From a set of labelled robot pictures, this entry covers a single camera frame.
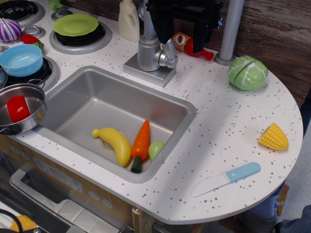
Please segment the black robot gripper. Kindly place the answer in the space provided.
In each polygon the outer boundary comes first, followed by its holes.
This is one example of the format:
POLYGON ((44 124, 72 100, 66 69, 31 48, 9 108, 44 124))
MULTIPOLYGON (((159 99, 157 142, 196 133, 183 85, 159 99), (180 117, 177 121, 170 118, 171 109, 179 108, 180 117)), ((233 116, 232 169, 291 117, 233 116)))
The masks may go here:
POLYGON ((147 11, 151 15, 158 39, 166 44, 174 35, 174 20, 192 22, 193 52, 203 51, 210 41, 210 24, 219 15, 220 0, 149 0, 147 11))

